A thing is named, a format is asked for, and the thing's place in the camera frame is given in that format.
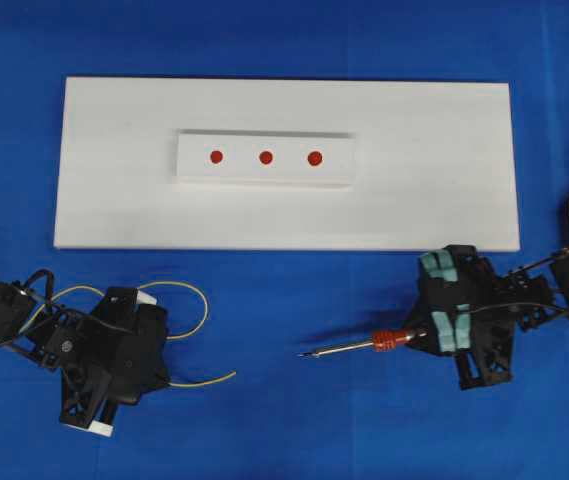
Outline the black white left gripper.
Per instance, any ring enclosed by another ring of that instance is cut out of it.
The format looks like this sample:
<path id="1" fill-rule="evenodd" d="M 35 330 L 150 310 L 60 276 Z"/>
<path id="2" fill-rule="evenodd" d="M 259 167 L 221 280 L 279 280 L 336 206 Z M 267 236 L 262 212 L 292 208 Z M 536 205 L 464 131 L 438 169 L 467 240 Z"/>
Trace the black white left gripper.
<path id="1" fill-rule="evenodd" d="M 124 404 L 108 399 L 110 367 L 120 340 L 136 334 L 135 312 L 142 304 L 157 306 L 157 300 L 140 289 L 111 287 L 92 311 L 65 311 L 68 321 L 58 328 L 62 424 L 112 435 L 117 410 Z"/>

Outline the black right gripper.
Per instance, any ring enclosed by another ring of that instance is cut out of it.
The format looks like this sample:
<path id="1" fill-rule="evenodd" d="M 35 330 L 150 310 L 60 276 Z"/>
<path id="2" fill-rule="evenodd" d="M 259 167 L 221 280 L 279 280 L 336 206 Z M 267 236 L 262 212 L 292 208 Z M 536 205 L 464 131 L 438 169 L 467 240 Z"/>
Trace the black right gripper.
<path id="1" fill-rule="evenodd" d="M 483 388 L 512 380 L 515 324 L 473 320 L 469 345 L 454 356 L 461 390 Z"/>

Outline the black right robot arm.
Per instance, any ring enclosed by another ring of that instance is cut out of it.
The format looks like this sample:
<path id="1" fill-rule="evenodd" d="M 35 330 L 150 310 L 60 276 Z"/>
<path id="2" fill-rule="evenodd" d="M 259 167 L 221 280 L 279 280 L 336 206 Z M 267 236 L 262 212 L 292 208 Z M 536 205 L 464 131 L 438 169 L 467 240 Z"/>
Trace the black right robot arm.
<path id="1" fill-rule="evenodd" d="M 507 383 L 515 329 L 569 320 L 569 248 L 504 275 L 485 257 L 465 256 L 458 272 L 467 282 L 470 320 L 470 347 L 454 355 L 460 388 Z"/>

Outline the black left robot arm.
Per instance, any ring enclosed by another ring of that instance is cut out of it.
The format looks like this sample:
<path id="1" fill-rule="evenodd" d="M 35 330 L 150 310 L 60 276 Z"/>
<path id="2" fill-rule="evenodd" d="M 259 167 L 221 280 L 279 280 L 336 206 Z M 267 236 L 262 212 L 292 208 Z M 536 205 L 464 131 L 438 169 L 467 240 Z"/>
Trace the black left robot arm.
<path id="1" fill-rule="evenodd" d="M 0 348 L 61 373 L 61 424 L 109 437 L 119 406 L 167 385 L 166 312 L 137 289 L 111 287 L 88 313 L 53 298 L 53 274 L 0 282 Z"/>

